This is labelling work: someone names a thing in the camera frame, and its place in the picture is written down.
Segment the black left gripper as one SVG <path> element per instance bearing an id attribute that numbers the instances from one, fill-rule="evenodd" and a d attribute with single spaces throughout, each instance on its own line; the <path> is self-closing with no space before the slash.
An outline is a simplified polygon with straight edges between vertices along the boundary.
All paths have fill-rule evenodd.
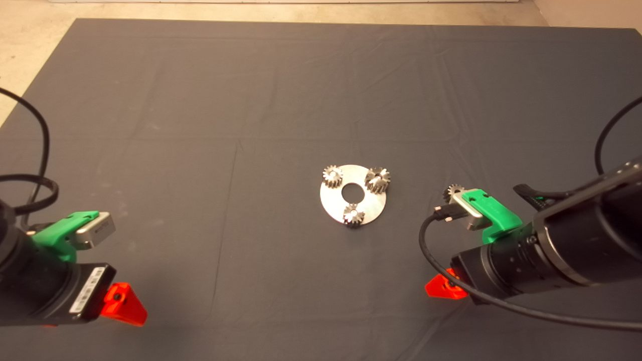
<path id="1" fill-rule="evenodd" d="M 71 264 L 62 291 L 35 315 L 36 322 L 92 322 L 99 316 L 142 327 L 147 310 L 129 283 L 114 283 L 108 263 Z"/>

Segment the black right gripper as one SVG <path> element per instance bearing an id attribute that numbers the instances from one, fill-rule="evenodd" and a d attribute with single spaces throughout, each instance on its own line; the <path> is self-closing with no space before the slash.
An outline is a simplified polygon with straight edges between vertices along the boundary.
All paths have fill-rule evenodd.
<path id="1" fill-rule="evenodd" d="M 539 292 L 540 277 L 528 258 L 524 240 L 506 237 L 461 251 L 452 256 L 451 268 L 468 285 L 501 300 Z M 429 297 L 450 300 L 468 297 L 441 273 L 426 283 L 425 292 Z"/>

